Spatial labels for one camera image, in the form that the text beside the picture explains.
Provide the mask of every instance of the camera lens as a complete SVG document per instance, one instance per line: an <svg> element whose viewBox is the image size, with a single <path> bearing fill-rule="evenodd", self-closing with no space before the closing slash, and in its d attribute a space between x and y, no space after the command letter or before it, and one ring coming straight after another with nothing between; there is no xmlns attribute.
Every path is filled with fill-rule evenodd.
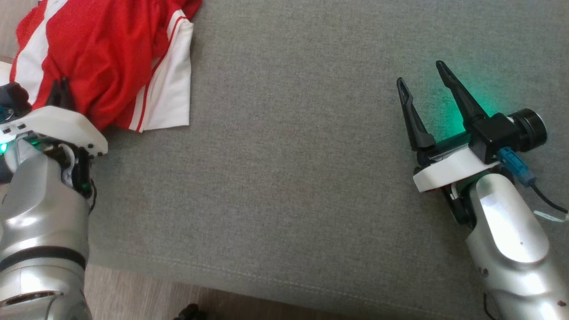
<svg viewBox="0 0 569 320"><path fill-rule="evenodd" d="M541 117L530 109L522 109L509 116L520 130L519 150L527 152L547 141L547 130Z"/></svg>

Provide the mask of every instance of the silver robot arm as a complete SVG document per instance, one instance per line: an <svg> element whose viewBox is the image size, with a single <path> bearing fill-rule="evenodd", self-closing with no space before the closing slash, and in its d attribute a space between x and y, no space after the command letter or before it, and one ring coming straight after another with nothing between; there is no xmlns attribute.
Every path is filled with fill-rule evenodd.
<svg viewBox="0 0 569 320"><path fill-rule="evenodd" d="M72 101L56 89L51 100ZM10 182L0 207L0 319L91 320L83 295L88 170L108 144L82 114L30 112L27 99L16 83L0 87L0 179Z"/></svg>
<svg viewBox="0 0 569 320"><path fill-rule="evenodd" d="M413 176L417 189L442 191L455 220L472 228L466 243L484 283L484 306L489 297L500 320L569 320L563 269L554 263L546 234L513 185L516 177L567 213L538 192L535 176L516 154L547 141L542 119L529 109L489 117L442 61L436 67L455 98L465 132L436 142L405 82L397 80L419 163Z"/></svg>
<svg viewBox="0 0 569 320"><path fill-rule="evenodd" d="M562 269L511 181L484 175L469 188L469 199L476 226L466 243L500 319L569 319Z"/></svg>
<svg viewBox="0 0 569 320"><path fill-rule="evenodd" d="M0 208L0 319L89 320L83 284L89 205L38 152L16 170Z"/></svg>

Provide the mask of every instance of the black band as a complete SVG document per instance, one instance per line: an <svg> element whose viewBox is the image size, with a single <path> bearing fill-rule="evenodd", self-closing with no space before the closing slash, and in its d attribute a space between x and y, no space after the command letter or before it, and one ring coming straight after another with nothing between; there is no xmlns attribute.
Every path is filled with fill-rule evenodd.
<svg viewBox="0 0 569 320"><path fill-rule="evenodd" d="M81 266L83 270L85 270L87 266L87 260L85 257L73 249L45 246L24 249L6 257L4 260L0 261L0 272L3 272L9 267L22 261L36 258L66 259L75 262Z"/></svg>
<svg viewBox="0 0 569 320"><path fill-rule="evenodd" d="M6 163L6 157L2 157L2 159L0 159L0 183L1 184L10 183L12 181L13 176L14 174L10 170L10 167L8 167L8 164Z"/></svg>
<svg viewBox="0 0 569 320"><path fill-rule="evenodd" d="M527 145L523 145L520 147L525 146L526 148L524 148L524 149L528 149L528 151L533 149L534 145L535 145L535 135L533 133L533 130L531 129L530 124L527 123L527 120L525 120L524 117L520 116L519 114L512 113L511 117L514 118L514 120L517 121L523 127L524 133L527 136L527 141L528 141Z"/></svg>

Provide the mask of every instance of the gray couch cushion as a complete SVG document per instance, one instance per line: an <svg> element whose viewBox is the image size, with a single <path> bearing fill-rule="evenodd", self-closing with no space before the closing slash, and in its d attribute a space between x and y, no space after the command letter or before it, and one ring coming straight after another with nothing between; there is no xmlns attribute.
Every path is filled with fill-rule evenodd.
<svg viewBox="0 0 569 320"><path fill-rule="evenodd" d="M205 0L191 125L108 132L92 261L375 319L484 317L468 230L413 184L395 80L438 139L460 127L438 59L489 112L541 113L549 142L524 158L566 201L567 16L566 0ZM566 227L542 224L566 266Z"/></svg>

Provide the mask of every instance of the blue connector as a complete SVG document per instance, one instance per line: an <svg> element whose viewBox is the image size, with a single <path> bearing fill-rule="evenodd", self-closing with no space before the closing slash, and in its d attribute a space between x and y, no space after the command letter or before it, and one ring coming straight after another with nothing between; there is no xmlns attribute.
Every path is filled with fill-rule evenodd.
<svg viewBox="0 0 569 320"><path fill-rule="evenodd" d="M510 147L498 151L498 161L518 178L524 187L535 184L535 175L528 169L526 163Z"/></svg>

